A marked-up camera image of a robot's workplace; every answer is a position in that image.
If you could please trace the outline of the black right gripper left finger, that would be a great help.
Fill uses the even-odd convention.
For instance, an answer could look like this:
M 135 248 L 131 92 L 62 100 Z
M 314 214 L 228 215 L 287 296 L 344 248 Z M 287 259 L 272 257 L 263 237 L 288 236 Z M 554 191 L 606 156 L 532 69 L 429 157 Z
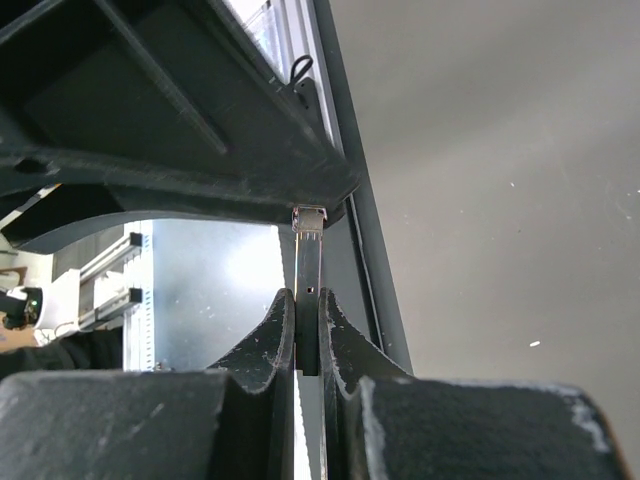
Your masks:
M 211 367 L 27 372 L 1 384 L 5 479 L 290 479 L 294 300 Z

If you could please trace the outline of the silver SFP module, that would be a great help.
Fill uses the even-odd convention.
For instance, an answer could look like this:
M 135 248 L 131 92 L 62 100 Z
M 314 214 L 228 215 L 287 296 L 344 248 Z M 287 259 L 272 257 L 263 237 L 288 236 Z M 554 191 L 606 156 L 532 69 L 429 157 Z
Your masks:
M 293 211 L 295 232 L 295 363 L 305 376 L 319 371 L 318 309 L 322 278 L 326 210 L 298 206 Z

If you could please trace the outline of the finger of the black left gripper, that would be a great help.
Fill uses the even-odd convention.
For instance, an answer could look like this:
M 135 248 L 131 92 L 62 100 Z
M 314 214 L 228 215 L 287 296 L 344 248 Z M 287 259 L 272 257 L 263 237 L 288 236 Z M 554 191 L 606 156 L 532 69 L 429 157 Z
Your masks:
M 2 235 L 54 253 L 137 220 L 338 219 L 358 174 L 304 84 L 222 1 L 5 1 Z

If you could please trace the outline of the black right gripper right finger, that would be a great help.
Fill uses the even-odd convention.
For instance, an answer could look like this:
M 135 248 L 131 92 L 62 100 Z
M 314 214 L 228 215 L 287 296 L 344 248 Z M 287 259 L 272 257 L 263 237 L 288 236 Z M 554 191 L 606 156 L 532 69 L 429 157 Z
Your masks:
M 580 389 L 424 380 L 346 318 L 318 308 L 325 471 L 331 479 L 624 479 L 607 419 Z

